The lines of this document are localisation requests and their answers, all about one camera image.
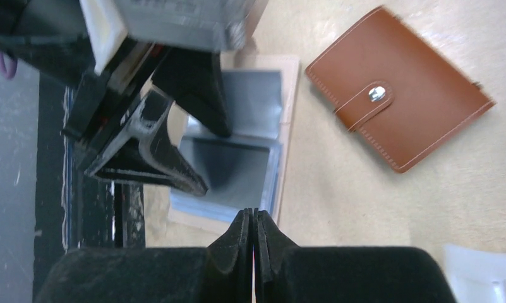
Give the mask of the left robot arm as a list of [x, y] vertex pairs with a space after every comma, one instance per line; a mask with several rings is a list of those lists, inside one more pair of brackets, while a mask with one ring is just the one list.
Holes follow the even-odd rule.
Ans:
[[63, 134], [86, 175], [168, 186], [203, 196], [208, 186], [171, 143], [180, 106], [217, 136], [232, 133], [220, 53], [120, 38], [97, 71], [85, 1], [0, 1], [0, 53], [73, 89]]

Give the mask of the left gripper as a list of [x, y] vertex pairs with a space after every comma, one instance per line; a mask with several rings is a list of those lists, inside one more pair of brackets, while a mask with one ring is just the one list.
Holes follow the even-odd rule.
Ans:
[[[151, 78], [164, 93], [148, 86]], [[219, 53], [126, 39], [101, 74], [84, 72], [73, 95], [62, 132], [74, 141], [76, 168], [107, 181], [206, 195], [202, 176], [171, 143], [171, 99], [211, 133], [231, 136]]]

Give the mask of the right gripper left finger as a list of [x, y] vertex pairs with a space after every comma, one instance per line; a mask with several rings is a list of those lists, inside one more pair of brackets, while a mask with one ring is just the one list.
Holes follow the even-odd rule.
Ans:
[[86, 248], [63, 256], [37, 302], [251, 302], [252, 210], [207, 247]]

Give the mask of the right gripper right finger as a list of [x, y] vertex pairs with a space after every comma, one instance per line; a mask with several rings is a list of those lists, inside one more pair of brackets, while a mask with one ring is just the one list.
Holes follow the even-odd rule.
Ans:
[[252, 216], [257, 302], [455, 302], [438, 263], [407, 246], [304, 247]]

